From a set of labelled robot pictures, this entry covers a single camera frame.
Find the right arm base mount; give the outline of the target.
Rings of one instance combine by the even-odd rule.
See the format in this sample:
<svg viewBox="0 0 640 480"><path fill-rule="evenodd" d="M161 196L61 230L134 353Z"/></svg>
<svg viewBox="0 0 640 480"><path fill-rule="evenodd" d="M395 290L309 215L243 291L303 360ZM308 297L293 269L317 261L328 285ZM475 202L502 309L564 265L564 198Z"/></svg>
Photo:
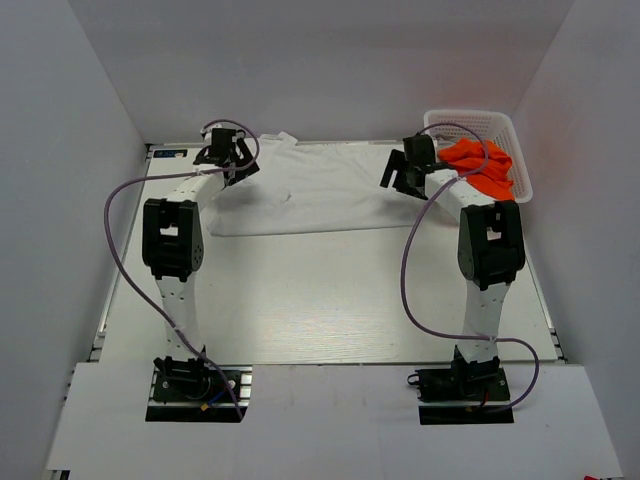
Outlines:
<svg viewBox="0 0 640 480"><path fill-rule="evenodd" d="M419 369L407 377L417 390L421 426L513 424L503 368L492 378L463 385L448 368Z"/></svg>

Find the orange t shirt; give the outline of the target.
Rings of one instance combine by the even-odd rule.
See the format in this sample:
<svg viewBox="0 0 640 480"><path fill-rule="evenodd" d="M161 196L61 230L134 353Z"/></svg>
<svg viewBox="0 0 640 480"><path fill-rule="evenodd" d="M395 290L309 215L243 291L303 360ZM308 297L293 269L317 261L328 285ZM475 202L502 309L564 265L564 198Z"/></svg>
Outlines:
<svg viewBox="0 0 640 480"><path fill-rule="evenodd" d="M484 145L489 152L488 164L478 173L467 176L467 182L496 200L514 200L511 191L514 182L508 177L513 165L511 157L491 141L485 141ZM438 157L442 162L452 166L460 176L479 169L485 161L481 143L467 138L441 149Z"/></svg>

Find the white t shirt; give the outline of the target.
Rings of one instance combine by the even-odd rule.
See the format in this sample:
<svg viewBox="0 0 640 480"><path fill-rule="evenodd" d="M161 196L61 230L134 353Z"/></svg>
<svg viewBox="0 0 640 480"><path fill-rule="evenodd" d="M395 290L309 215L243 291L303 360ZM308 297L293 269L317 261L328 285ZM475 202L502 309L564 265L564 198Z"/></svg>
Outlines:
<svg viewBox="0 0 640 480"><path fill-rule="evenodd" d="M260 171L207 205L212 236L300 234L410 226L424 202L380 186L389 144L301 144L260 137Z"/></svg>

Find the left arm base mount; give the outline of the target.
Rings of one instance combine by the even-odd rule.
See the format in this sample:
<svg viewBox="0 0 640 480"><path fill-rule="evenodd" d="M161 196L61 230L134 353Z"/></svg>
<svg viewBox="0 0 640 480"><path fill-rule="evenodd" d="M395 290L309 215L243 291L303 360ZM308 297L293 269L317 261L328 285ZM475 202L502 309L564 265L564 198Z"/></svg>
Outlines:
<svg viewBox="0 0 640 480"><path fill-rule="evenodd" d="M154 369L146 407L147 423L237 424L232 395L214 369L194 374L175 368L170 374Z"/></svg>

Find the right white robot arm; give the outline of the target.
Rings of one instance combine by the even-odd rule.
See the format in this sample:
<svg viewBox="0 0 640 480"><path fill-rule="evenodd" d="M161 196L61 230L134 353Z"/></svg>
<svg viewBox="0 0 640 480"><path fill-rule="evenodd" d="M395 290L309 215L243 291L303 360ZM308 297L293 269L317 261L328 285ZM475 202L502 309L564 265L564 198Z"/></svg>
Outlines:
<svg viewBox="0 0 640 480"><path fill-rule="evenodd" d="M426 134L393 150L380 185L437 205L459 226L457 262L466 306L454 354L453 390L472 399L499 364L497 338L506 294L525 263L519 206L508 177L511 157L491 141L462 138L438 150Z"/></svg>

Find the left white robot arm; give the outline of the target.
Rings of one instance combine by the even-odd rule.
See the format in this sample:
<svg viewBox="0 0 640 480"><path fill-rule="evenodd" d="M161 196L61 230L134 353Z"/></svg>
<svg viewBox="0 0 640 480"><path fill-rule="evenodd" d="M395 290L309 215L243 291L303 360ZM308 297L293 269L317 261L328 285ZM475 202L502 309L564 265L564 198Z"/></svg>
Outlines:
<svg viewBox="0 0 640 480"><path fill-rule="evenodd" d="M225 188L257 173L249 131L220 124L201 130L205 141L193 171L170 194L143 206L142 259L158 287L167 323L167 355L196 359L206 352L196 313L195 286L205 249L201 213Z"/></svg>

